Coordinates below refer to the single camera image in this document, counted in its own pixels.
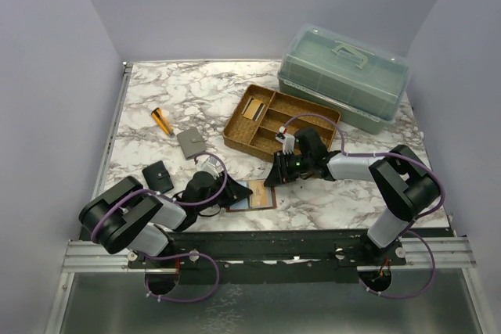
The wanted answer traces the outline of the gold credit card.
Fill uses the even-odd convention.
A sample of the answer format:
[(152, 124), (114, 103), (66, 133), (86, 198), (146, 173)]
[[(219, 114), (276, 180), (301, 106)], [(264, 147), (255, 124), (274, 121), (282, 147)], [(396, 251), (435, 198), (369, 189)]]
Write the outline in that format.
[(258, 102), (258, 105), (255, 107), (254, 117), (251, 118), (251, 119), (246, 118), (246, 117), (244, 117), (244, 118), (246, 118), (248, 120), (252, 120), (252, 121), (257, 121), (258, 120), (258, 118), (261, 115), (262, 110), (265, 108), (265, 104), (261, 100), (259, 100), (259, 99), (256, 99), (256, 100)]
[(254, 98), (249, 98), (245, 107), (243, 108), (242, 115), (246, 118), (253, 118), (254, 117), (254, 112), (255, 112), (255, 107), (258, 105), (258, 102)]
[(249, 189), (253, 191), (250, 197), (251, 209), (264, 209), (274, 205), (274, 191), (272, 188), (265, 187), (264, 183), (262, 180), (249, 182)]

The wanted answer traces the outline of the brown leather card holder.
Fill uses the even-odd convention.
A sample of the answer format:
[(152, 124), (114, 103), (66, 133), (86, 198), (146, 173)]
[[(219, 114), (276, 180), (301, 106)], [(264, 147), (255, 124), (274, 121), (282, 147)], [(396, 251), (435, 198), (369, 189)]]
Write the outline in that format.
[(253, 193), (246, 199), (227, 207), (227, 212), (244, 212), (277, 208), (275, 189), (272, 187), (265, 187), (264, 179), (238, 181), (238, 183), (250, 189)]

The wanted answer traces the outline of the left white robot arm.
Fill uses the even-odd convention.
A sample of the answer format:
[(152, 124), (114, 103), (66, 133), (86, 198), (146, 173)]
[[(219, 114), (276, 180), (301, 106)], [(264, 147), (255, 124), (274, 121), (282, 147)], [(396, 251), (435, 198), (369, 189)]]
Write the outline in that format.
[(252, 194), (229, 175), (214, 177), (206, 171), (196, 172), (186, 188), (171, 198), (126, 177), (87, 204), (78, 220), (92, 241), (108, 253), (129, 248), (146, 253), (154, 266), (163, 268), (172, 262), (174, 250), (160, 226), (182, 232), (196, 222), (201, 211), (230, 207)]

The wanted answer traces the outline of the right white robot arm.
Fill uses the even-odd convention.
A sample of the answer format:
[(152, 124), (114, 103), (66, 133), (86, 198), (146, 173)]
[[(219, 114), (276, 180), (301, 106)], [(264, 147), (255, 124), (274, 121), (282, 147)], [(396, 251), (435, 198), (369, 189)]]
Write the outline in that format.
[(276, 140), (283, 149), (274, 153), (264, 186), (277, 187), (297, 179), (357, 180), (377, 185), (386, 209), (369, 228), (360, 246), (361, 258), (371, 265), (388, 256), (388, 247), (407, 230), (436, 199), (442, 186), (433, 172), (406, 145), (388, 153), (329, 151), (313, 127), (290, 134), (279, 129)]

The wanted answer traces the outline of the grey card holder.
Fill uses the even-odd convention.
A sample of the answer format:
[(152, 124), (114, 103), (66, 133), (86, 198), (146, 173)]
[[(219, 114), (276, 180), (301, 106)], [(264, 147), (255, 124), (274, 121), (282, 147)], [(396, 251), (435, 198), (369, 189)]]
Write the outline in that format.
[(206, 151), (204, 138), (196, 127), (179, 132), (176, 138), (186, 160), (190, 160), (196, 154)]

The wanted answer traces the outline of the black card holder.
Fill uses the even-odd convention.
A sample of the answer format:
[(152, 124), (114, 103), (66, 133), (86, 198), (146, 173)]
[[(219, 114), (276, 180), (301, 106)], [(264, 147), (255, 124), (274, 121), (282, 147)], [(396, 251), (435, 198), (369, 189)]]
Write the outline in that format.
[(142, 175), (148, 188), (153, 191), (166, 193), (174, 188), (171, 176), (161, 160), (143, 168)]

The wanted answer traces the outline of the woven wicker divided tray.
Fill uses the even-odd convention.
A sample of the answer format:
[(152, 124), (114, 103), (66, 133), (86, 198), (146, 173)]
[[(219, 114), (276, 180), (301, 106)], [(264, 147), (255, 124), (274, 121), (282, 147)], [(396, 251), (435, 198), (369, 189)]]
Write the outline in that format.
[[(249, 98), (259, 99), (265, 104), (257, 121), (248, 120), (242, 115)], [(313, 127), (323, 144), (330, 146), (336, 135), (336, 128), (330, 123), (341, 120), (339, 111), (255, 84), (244, 92), (225, 126), (224, 143), (229, 148), (272, 162), (273, 153), (281, 149), (280, 143), (276, 141), (276, 133), (296, 115), (302, 117), (287, 125), (289, 133)]]

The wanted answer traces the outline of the green plastic storage box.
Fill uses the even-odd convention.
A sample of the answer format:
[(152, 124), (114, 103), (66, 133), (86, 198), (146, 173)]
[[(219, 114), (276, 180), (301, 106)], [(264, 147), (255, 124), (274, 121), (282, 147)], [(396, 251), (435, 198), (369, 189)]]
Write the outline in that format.
[(411, 69), (401, 56), (305, 24), (277, 77), (281, 92), (338, 110), (346, 124), (376, 135), (395, 121)]

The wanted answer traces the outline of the black mounting rail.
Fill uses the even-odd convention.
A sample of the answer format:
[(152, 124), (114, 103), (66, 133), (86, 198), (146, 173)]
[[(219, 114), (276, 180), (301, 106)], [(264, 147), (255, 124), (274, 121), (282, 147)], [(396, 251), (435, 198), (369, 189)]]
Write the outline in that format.
[(221, 284), (356, 283), (362, 272), (429, 268), (455, 252), (445, 229), (420, 229), (418, 234), (425, 240), (405, 235), (378, 250), (364, 230), (184, 232), (174, 234), (166, 254), (190, 257), (139, 256), (128, 266), (144, 271), (154, 285), (165, 283), (169, 271), (185, 285), (209, 285), (216, 276)]

